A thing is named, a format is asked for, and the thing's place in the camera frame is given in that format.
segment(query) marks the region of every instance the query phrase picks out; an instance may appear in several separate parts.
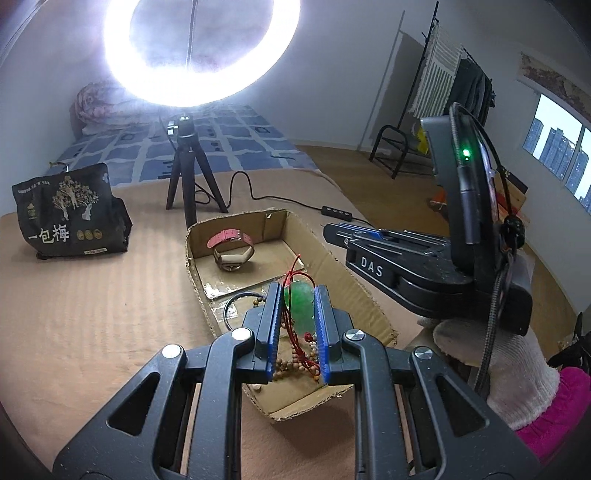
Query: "black tripod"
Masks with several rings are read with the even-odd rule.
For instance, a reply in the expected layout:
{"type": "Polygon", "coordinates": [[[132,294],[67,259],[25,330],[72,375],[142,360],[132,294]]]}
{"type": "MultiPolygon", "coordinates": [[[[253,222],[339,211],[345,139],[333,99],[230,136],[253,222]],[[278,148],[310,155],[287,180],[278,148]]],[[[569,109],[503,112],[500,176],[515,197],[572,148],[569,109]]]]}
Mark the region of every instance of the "black tripod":
{"type": "Polygon", "coordinates": [[[174,196],[177,193],[178,178],[183,179],[183,205],[185,211],[185,222],[187,228],[197,223],[197,208],[195,204],[195,160],[203,172],[205,181],[212,191],[212,196],[222,213],[227,213],[228,209],[220,189],[217,186],[216,179],[213,176],[212,168],[209,166],[209,160],[199,144],[199,136],[195,131],[195,124],[190,115],[183,115],[178,124],[174,126],[177,130],[177,150],[174,154],[173,168],[168,184],[168,197],[166,198],[166,209],[173,207],[174,196]]]}

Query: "screw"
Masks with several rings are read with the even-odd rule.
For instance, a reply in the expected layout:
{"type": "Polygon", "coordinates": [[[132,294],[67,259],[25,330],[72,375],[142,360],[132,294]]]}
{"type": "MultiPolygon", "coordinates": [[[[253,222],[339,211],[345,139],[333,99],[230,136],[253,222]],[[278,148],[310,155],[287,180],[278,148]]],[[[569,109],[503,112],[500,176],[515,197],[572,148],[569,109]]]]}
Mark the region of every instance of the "screw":
{"type": "Polygon", "coordinates": [[[359,342],[365,338],[365,332],[363,330],[359,330],[358,328],[353,328],[351,330],[347,330],[345,332],[345,336],[353,342],[359,342]]]}
{"type": "Polygon", "coordinates": [[[171,343],[162,349],[162,355],[165,358],[176,358],[181,354],[181,351],[182,349],[178,345],[171,343]]]}
{"type": "Polygon", "coordinates": [[[420,346],[414,351],[414,356],[421,360],[429,360],[433,356],[433,350],[426,346],[420,346]]]}
{"type": "Polygon", "coordinates": [[[235,330],[232,330],[232,338],[234,340],[238,340],[238,341],[246,340],[247,338],[250,338],[251,335],[252,335],[252,332],[248,328],[245,328],[245,327],[240,327],[235,330]]]}

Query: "green jade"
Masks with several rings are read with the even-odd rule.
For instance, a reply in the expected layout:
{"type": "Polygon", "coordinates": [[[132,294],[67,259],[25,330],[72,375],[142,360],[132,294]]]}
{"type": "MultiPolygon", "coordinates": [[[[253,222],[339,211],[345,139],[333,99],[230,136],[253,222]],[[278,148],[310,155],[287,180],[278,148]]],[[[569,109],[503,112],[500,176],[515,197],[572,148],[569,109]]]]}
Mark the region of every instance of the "green jade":
{"type": "MultiPolygon", "coordinates": [[[[285,288],[285,304],[290,304],[290,289],[285,288]]],[[[291,318],[294,321],[296,334],[303,336],[306,332],[314,334],[314,290],[312,285],[301,280],[291,282],[291,318]]]]}

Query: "hand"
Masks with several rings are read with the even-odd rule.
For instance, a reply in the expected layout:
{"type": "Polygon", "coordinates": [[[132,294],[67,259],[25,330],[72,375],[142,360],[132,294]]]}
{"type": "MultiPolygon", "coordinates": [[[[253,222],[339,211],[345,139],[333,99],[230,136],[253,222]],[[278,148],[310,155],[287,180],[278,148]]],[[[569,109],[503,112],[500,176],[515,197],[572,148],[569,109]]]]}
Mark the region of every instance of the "hand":
{"type": "MultiPolygon", "coordinates": [[[[432,320],[419,322],[433,326],[432,320]]],[[[482,359],[486,324],[472,320],[444,320],[433,339],[442,352],[471,367],[482,359]]],[[[489,366],[489,407],[512,430],[519,430],[548,409],[556,397],[560,374],[548,367],[533,330],[526,336],[498,330],[489,366]]]]}

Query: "window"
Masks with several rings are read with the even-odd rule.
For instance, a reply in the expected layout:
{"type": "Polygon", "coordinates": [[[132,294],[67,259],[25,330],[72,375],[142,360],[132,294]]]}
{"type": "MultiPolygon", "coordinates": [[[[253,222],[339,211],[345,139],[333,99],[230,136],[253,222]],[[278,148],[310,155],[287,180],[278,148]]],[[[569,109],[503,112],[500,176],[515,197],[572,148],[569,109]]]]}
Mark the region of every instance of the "window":
{"type": "Polygon", "coordinates": [[[523,148],[543,163],[591,213],[591,132],[542,95],[523,148]]]}

